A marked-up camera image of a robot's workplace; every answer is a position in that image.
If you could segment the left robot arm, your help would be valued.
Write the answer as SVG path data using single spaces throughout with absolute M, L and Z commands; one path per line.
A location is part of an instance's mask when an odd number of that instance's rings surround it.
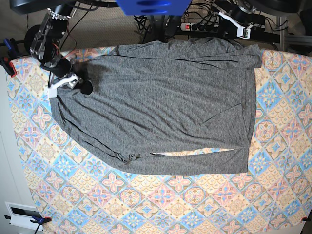
M 252 33 L 265 31 L 265 17 L 244 0 L 216 0 L 219 37 L 251 39 Z

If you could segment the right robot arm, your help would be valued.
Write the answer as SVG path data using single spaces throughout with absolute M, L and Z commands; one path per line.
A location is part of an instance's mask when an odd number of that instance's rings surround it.
M 67 86 L 70 89 L 79 89 L 81 93 L 89 95 L 93 91 L 90 81 L 79 77 L 73 69 L 73 62 L 61 54 L 59 45 L 66 33 L 73 6 L 58 5 L 48 10 L 38 31 L 33 37 L 29 52 L 39 62 L 41 68 L 54 75 L 50 76 L 45 88 L 48 98 L 57 96 L 57 89 Z

